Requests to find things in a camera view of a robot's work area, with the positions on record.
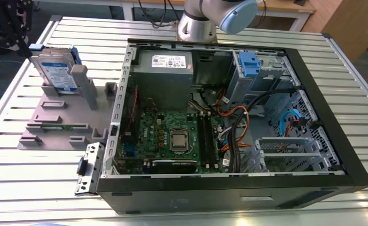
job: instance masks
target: green motherboard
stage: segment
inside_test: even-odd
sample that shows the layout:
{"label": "green motherboard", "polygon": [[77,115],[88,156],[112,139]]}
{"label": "green motherboard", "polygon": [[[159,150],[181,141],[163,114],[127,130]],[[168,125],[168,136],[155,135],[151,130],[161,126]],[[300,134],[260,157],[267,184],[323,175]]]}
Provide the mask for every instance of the green motherboard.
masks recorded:
{"label": "green motherboard", "polygon": [[143,113],[140,131],[136,145],[123,145],[125,155],[127,173],[147,173],[144,165],[152,160],[183,160],[196,162],[196,173],[219,173],[221,167],[217,156],[217,128],[221,126],[219,116],[208,116],[211,139],[213,141],[213,154],[209,158],[216,159],[216,164],[205,164],[201,150],[204,139],[199,136],[199,114],[189,113]]}

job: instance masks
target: power supply label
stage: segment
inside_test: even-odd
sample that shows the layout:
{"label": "power supply label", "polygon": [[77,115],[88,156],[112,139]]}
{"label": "power supply label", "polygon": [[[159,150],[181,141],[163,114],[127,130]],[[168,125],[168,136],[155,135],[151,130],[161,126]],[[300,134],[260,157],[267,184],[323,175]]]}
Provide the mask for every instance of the power supply label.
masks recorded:
{"label": "power supply label", "polygon": [[68,74],[68,65],[64,63],[41,63],[47,78],[61,91],[75,91],[77,86],[72,75]]}
{"label": "power supply label", "polygon": [[185,68],[185,56],[152,56],[152,67]]}

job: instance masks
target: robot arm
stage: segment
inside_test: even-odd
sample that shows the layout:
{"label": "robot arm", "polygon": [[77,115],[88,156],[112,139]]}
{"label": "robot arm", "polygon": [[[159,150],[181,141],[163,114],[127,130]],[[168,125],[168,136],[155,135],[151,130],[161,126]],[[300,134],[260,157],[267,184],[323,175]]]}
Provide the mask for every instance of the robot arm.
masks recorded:
{"label": "robot arm", "polygon": [[236,34],[251,24],[257,11],[257,0],[187,0],[179,39],[213,42],[216,25],[225,33]]}
{"label": "robot arm", "polygon": [[32,26],[32,0],[0,0],[0,47],[29,58],[27,32]]}

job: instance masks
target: white table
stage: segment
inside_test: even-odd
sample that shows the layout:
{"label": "white table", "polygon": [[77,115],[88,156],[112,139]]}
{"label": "white table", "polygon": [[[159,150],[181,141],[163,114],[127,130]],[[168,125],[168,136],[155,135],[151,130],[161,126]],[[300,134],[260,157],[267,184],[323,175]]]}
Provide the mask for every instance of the white table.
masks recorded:
{"label": "white table", "polygon": [[[37,42],[55,47],[75,44],[88,76],[103,86],[107,81],[119,81],[127,38],[173,40],[175,30],[153,30],[147,22],[64,17],[49,22]],[[299,49],[368,171],[368,86],[333,41],[320,34],[253,29],[235,36],[217,31],[217,38],[220,43]],[[43,94],[41,83],[25,61],[0,100],[0,224],[368,225],[368,189],[337,195],[303,210],[241,213],[119,216],[99,197],[75,197],[76,165],[84,152],[16,149]]]}
{"label": "white table", "polygon": [[[133,8],[140,7],[137,1],[119,1],[119,0],[35,0],[43,2],[57,2],[57,3],[73,3],[73,4],[89,4],[89,5],[105,5],[105,6],[120,6],[123,7],[124,19],[133,20]],[[164,8],[161,3],[143,3],[144,8]],[[176,10],[184,10],[184,5],[173,5]],[[289,31],[299,32],[301,31],[304,24],[308,20],[309,15],[313,13],[311,10],[299,10],[299,12],[279,12],[279,11],[267,11],[267,16],[272,17],[285,17],[295,18],[295,22],[291,26]]]}

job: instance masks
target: gray 3d printed holder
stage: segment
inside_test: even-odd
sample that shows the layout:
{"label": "gray 3d printed holder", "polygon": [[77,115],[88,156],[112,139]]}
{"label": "gray 3d printed holder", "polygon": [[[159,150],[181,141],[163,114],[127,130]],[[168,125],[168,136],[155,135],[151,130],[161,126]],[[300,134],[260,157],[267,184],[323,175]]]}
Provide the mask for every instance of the gray 3d printed holder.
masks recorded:
{"label": "gray 3d printed holder", "polygon": [[108,82],[95,87],[84,65],[75,65],[71,74],[79,95],[41,86],[44,95],[20,138],[20,150],[80,151],[89,143],[105,143],[117,85]]}

